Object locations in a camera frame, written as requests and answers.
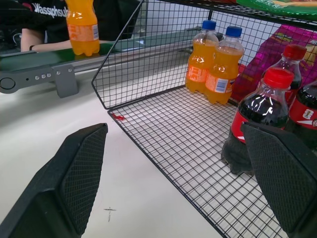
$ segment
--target purple snack bag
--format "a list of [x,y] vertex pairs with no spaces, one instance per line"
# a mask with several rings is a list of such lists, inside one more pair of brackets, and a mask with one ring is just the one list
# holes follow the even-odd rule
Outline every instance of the purple snack bag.
[[307,49],[304,60],[300,62],[302,85],[315,81],[317,79],[317,34],[302,28],[281,25],[260,45],[254,59],[237,77],[231,97],[241,101],[246,95],[255,91],[262,74],[281,59],[285,46],[289,44],[301,45]]

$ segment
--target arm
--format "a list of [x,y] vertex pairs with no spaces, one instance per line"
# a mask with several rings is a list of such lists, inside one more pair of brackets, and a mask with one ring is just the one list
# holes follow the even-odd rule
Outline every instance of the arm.
[[58,51],[64,49],[72,48],[70,41],[63,41],[58,43],[51,43],[51,44],[40,44],[36,45],[32,48],[32,50],[36,52],[46,52],[46,51]]
[[70,41],[44,44],[44,35],[40,31],[22,29],[21,51],[29,51],[30,46],[36,52],[57,51],[71,48]]
[[44,43],[44,35],[40,31],[22,29],[21,51],[29,51],[30,46]]

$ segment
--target orange soda bottle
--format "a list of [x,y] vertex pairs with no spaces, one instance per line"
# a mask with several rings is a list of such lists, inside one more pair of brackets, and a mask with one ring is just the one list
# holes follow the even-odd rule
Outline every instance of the orange soda bottle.
[[91,56],[100,49],[98,22],[93,8],[94,0],[66,0],[68,34],[76,55]]
[[228,26],[226,38],[215,48],[213,66],[206,80],[205,96],[209,102],[226,104],[231,96],[233,83],[238,76],[238,62],[243,55],[239,42],[242,28]]
[[193,40],[194,50],[188,59],[188,70],[186,74],[186,87],[190,92],[204,93],[206,78],[213,64],[215,46],[218,38],[214,35],[216,22],[205,20],[201,33]]

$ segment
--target plastic bottle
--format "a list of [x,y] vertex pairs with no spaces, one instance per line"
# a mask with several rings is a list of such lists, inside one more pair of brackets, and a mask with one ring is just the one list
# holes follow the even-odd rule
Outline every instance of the plastic bottle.
[[215,48],[215,58],[206,80],[205,96],[209,102],[226,104],[232,93],[233,83],[238,76],[238,61],[243,55],[239,42],[242,28],[228,26],[226,38]]
[[298,91],[285,130],[297,135],[310,149],[317,150],[317,81]]
[[186,87],[190,92],[205,90],[207,74],[213,64],[214,48],[218,45],[218,38],[214,35],[216,23],[203,21],[201,33],[193,40],[194,50],[188,59],[188,71],[186,74]]
[[306,48],[300,45],[287,45],[282,53],[282,58],[271,67],[284,68],[294,74],[293,82],[290,90],[285,93],[285,99],[288,106],[290,106],[295,98],[295,95],[302,84],[302,76],[299,71],[299,63],[304,58]]
[[93,9],[94,0],[66,0],[68,34],[76,55],[91,56],[100,49],[98,22]]
[[278,128],[285,127],[288,119],[285,92],[290,88],[293,78],[294,74],[286,69],[269,68],[260,87],[240,102],[229,137],[221,152],[221,160],[230,164],[232,173],[252,173],[249,154],[240,129],[243,122],[253,121]]

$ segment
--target gray bracket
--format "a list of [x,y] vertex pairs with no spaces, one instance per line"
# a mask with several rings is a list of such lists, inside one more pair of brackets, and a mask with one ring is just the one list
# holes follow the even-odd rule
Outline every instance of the gray bracket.
[[74,67],[70,64],[0,72],[0,92],[2,93],[14,93],[21,88],[47,82],[55,82],[60,98],[78,93]]

